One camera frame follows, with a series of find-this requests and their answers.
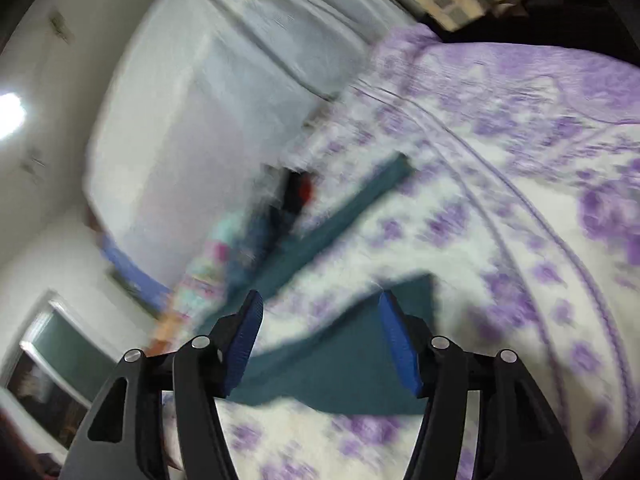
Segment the colourful floral folded blanket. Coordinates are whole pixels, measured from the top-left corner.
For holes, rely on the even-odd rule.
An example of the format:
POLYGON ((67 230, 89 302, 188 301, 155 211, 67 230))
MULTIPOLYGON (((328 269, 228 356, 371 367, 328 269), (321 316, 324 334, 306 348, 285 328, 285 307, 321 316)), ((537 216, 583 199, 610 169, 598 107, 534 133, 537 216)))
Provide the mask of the colourful floral folded blanket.
POLYGON ((245 231, 246 219, 244 209, 225 214, 186 267, 172 296, 172 307, 185 320, 208 315, 226 299, 232 249, 245 231))

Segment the dark teal pants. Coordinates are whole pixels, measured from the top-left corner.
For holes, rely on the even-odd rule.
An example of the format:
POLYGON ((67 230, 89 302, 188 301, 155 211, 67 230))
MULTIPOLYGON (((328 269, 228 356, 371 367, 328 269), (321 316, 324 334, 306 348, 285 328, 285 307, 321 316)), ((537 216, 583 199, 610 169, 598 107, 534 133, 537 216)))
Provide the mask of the dark teal pants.
MULTIPOLYGON (((255 289, 269 300, 282 292, 295 274, 337 247, 357 217, 384 194, 398 188, 413 169, 407 156, 388 160, 354 198, 333 216, 302 237, 288 237, 258 266, 254 278, 202 323, 208 330, 224 315, 238 310, 246 294, 255 289)), ((413 272, 403 280, 385 280, 370 294, 350 300, 346 309, 311 335, 281 344, 248 362, 232 401, 251 406, 277 398, 293 398, 314 410, 339 415, 416 414, 413 393, 401 383, 386 342, 378 300, 391 292, 408 314, 426 325, 434 322, 435 278, 413 272)))

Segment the folded blue jeans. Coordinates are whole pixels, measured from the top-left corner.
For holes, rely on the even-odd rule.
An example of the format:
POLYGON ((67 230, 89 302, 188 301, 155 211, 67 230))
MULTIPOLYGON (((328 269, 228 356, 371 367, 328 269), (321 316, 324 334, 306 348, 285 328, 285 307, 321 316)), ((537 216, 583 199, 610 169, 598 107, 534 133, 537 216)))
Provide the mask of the folded blue jeans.
POLYGON ((234 260, 229 266, 230 281, 241 286, 252 278, 277 245, 280 227, 281 215, 276 206, 265 206, 252 214, 235 246, 234 260))

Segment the dark window with frame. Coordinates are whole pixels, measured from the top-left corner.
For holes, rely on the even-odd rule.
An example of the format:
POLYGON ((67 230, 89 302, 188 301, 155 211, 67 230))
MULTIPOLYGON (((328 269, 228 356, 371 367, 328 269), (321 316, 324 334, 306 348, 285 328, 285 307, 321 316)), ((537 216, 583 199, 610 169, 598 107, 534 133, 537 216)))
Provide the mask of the dark window with frame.
POLYGON ((116 360, 53 290, 36 302, 1 367, 1 387, 66 450, 116 360))

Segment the purple floral bedsheet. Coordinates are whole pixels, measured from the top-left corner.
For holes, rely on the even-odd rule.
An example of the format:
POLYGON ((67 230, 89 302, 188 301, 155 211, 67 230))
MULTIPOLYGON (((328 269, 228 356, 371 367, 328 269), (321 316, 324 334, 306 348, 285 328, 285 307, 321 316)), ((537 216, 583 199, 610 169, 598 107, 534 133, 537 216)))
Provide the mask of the purple floral bedsheet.
MULTIPOLYGON (((516 352, 580 472, 600 478, 639 421, 638 68, 399 29, 286 155, 318 178, 296 234, 399 154, 412 175, 266 300, 251 359, 328 325, 385 280, 432 274, 433 332, 471 352, 516 352)), ((230 396, 218 410, 243 479, 399 479, 416 403, 416 414, 347 416, 230 396)))

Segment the bright ceiling lamp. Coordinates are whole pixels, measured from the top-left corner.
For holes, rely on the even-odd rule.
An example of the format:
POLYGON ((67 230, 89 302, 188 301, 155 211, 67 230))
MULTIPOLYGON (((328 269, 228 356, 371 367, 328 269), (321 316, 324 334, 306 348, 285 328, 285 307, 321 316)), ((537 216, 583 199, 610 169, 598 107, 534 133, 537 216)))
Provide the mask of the bright ceiling lamp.
POLYGON ((21 98, 14 92, 0 96, 0 140, 9 138, 16 133, 26 118, 21 98))

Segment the white mosquito net curtain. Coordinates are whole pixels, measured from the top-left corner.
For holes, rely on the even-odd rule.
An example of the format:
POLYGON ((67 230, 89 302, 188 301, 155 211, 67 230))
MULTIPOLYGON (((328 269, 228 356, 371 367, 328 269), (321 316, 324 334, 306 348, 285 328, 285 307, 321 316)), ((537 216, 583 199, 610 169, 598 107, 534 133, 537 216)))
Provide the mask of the white mosquito net curtain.
POLYGON ((393 0, 156 0, 88 147, 85 192, 116 247, 175 285, 260 168, 410 21, 393 0))

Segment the orange pillow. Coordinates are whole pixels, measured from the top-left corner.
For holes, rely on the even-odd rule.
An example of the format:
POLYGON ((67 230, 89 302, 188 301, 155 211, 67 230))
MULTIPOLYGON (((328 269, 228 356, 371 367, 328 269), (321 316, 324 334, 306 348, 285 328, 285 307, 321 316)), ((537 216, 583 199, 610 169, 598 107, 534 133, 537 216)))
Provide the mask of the orange pillow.
POLYGON ((173 308, 167 308, 157 320, 153 335, 146 346, 147 356, 159 356, 170 351, 184 324, 184 316, 173 308))

